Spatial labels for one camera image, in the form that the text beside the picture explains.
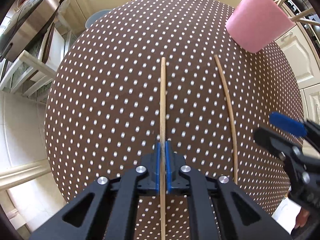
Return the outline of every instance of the kitchen appliance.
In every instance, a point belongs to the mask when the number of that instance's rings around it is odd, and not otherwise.
[[[12,16],[0,36],[0,62],[6,58],[14,62],[43,36],[53,22],[63,0],[28,0]]]

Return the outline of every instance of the brown tablecloth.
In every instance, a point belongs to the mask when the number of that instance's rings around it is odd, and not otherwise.
[[[63,60],[48,97],[45,140],[68,202],[99,176],[139,164],[159,138],[160,59],[167,60],[167,130],[174,151],[210,177],[232,176],[232,140],[214,54],[225,72],[236,121],[239,186],[272,213],[289,188],[281,163],[252,138],[278,111],[303,117],[297,82],[271,43],[239,47],[215,0],[136,0],[86,30]],[[186,198],[167,195],[167,239],[186,239]],[[136,238],[160,239],[160,201],[141,197]]]

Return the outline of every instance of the round table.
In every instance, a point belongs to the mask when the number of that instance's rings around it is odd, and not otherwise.
[[[116,178],[159,139],[160,59],[166,58],[166,138],[207,176],[231,176],[232,139],[214,54],[235,115],[238,184],[272,213],[289,188],[281,162],[252,131],[268,115],[303,118],[299,88],[275,42],[257,54],[228,35],[233,8],[216,0],[136,0],[97,20],[54,79],[45,119],[48,159],[68,202],[99,176]],[[294,142],[301,139],[280,132]],[[160,200],[141,197],[135,239],[160,239]],[[167,239],[189,237],[186,198],[166,196]]]

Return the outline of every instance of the table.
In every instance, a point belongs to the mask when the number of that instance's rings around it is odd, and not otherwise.
[[[252,131],[259,125],[277,130],[268,122],[272,111],[303,118],[301,97],[276,43],[251,54],[230,38],[224,25],[232,12],[215,0],[136,0],[78,38],[53,81],[45,119],[48,159],[67,202],[97,177],[119,177],[152,152],[159,139],[161,57],[173,150],[207,176],[232,176],[218,54],[235,115],[239,186],[270,214],[276,209],[289,180],[280,161],[253,142]],[[159,197],[139,202],[135,239],[160,239]],[[166,203],[167,239],[187,239],[186,198],[167,195]]]

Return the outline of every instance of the person's hand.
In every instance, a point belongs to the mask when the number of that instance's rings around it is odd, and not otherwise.
[[[309,211],[301,208],[299,214],[296,217],[296,225],[294,226],[294,228],[303,227],[307,223],[309,215]]]

